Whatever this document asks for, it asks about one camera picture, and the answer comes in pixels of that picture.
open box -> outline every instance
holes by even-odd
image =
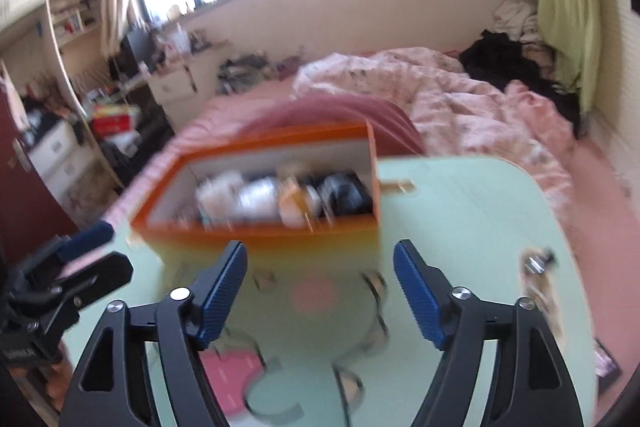
[[[290,127],[243,137],[225,146],[180,156],[150,193],[132,220],[132,228],[165,260],[185,255],[211,257],[231,240],[254,253],[296,253],[302,250],[354,252],[375,250],[380,220],[380,188],[373,132],[366,122]],[[304,162],[314,172],[353,169],[373,199],[372,214],[321,217],[311,228],[292,229],[280,221],[238,222],[232,227],[185,227],[179,209],[193,203],[198,184],[228,170],[249,177],[275,172],[279,165]],[[366,269],[371,263],[355,263]]]

dark red door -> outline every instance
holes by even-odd
[[[0,249],[13,264],[55,235],[78,228],[54,199],[23,152],[0,87]]]

floor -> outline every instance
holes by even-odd
[[[575,184],[577,225],[571,242],[595,334],[623,369],[622,377],[598,401],[598,420],[640,362],[640,223],[591,140],[579,142],[569,170]]]

bed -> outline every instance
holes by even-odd
[[[181,153],[234,138],[258,116],[287,100],[356,92],[395,103],[424,141],[427,156],[491,155],[527,171],[544,191],[565,232],[570,230],[572,180],[566,171],[572,127],[553,103],[513,81],[506,91],[469,78],[459,61],[426,48],[368,57],[332,54],[294,78],[264,82],[250,92],[216,97],[143,169],[105,218],[123,222]]]

blue gripper pad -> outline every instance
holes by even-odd
[[[394,270],[404,296],[409,302],[422,336],[442,351],[448,341],[442,324],[442,310],[423,276],[424,271],[420,270],[421,267],[429,268],[410,241],[396,244]]]
[[[90,229],[67,239],[57,256],[63,264],[71,263],[81,255],[106,245],[113,239],[113,235],[113,227],[109,223],[98,221]]]
[[[230,245],[218,263],[207,270],[206,275],[203,273],[203,276],[208,279],[212,273],[219,271],[217,277],[213,280],[209,279],[211,290],[202,300],[200,327],[193,337],[200,349],[206,349],[209,343],[220,337],[226,318],[231,311],[231,305],[246,275],[246,248],[241,243],[236,245],[233,248]],[[197,277],[192,288],[196,287],[198,282],[204,282],[199,280],[200,276]]]

